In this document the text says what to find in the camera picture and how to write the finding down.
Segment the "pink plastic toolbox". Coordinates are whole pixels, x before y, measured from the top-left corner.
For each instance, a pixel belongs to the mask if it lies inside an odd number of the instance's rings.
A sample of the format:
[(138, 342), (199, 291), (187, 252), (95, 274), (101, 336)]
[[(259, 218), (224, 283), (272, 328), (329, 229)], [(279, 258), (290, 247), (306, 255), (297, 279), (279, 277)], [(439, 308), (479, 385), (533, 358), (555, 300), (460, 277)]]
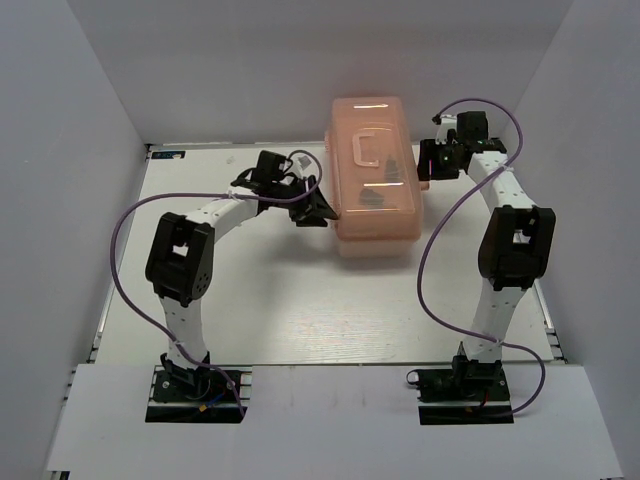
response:
[[(385, 258), (406, 254), (422, 234), (423, 200), (408, 124), (397, 97), (338, 98), (325, 135), (331, 179), (331, 206), (339, 254)], [(384, 180), (392, 156), (400, 183)], [(363, 188), (384, 196), (381, 208), (359, 202)]]

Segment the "stubby green screwdriver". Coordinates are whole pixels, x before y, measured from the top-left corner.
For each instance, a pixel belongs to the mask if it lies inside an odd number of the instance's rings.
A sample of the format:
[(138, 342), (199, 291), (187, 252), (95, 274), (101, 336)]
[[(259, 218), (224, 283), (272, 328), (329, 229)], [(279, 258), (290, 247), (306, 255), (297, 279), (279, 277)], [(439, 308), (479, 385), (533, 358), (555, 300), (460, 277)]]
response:
[(400, 183), (402, 180), (401, 169), (392, 156), (389, 156), (385, 162), (384, 180), (387, 183)]

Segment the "green orange handled screwdriver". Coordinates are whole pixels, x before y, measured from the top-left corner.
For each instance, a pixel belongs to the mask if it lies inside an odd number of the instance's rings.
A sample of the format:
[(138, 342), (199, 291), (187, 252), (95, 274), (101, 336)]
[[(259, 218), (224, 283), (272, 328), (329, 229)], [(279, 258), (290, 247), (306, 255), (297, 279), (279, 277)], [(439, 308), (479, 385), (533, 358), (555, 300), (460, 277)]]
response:
[(384, 206), (384, 196), (372, 189), (363, 188), (359, 194), (359, 202), (366, 208), (381, 208)]

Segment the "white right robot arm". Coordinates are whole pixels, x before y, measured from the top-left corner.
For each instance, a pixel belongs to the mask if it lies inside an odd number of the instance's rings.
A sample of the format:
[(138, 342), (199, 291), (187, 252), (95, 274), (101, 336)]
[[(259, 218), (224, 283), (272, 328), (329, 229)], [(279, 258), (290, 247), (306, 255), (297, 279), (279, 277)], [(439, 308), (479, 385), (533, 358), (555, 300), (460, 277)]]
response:
[(556, 215), (525, 193), (508, 164), (506, 148), (489, 136), (485, 112), (438, 114), (433, 122), (436, 137), (420, 142), (419, 179), (453, 180), (464, 172), (490, 212), (478, 251), (480, 300), (459, 355), (494, 365), (502, 359), (518, 303), (546, 272)]

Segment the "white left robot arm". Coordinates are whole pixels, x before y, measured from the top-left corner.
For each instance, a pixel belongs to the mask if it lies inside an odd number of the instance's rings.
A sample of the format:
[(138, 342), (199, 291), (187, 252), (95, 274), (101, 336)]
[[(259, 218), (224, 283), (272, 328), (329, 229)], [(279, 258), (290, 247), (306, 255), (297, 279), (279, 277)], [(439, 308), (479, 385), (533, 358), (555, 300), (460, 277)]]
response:
[(201, 299), (213, 280), (215, 244), (233, 229), (271, 208), (288, 212), (297, 227), (326, 228), (338, 218), (320, 190), (322, 172), (308, 174), (320, 164), (311, 152), (297, 149), (285, 156), (259, 153), (255, 166), (242, 171), (230, 189), (187, 214), (167, 212), (158, 222), (145, 277), (152, 284), (171, 333), (161, 364), (178, 372), (177, 387), (199, 399), (211, 387)]

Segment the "left blue table sticker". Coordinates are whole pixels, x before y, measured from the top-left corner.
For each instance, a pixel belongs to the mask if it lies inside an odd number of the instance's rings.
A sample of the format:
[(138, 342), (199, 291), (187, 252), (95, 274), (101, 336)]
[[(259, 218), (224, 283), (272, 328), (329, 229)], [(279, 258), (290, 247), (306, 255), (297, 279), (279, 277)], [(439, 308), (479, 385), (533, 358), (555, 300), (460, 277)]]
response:
[(154, 151), (151, 153), (151, 158), (153, 160), (183, 159), (185, 155), (185, 151)]

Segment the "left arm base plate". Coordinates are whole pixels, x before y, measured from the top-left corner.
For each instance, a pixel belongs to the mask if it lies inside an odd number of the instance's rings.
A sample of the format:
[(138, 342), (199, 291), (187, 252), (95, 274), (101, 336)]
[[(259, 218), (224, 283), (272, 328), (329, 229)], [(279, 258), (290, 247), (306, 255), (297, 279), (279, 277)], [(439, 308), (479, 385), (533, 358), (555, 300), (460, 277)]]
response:
[(249, 407), (250, 367), (220, 372), (174, 366), (165, 354), (154, 369), (146, 408), (147, 423), (239, 424)]

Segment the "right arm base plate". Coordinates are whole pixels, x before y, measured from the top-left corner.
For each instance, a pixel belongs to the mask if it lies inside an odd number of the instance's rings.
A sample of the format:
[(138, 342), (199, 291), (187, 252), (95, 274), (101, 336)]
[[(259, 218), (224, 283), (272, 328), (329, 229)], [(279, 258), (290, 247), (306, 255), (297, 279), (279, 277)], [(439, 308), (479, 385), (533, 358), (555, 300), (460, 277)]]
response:
[(510, 391), (500, 361), (480, 363), (456, 355), (447, 367), (413, 369), (405, 380), (418, 392), (422, 426), (514, 422)]

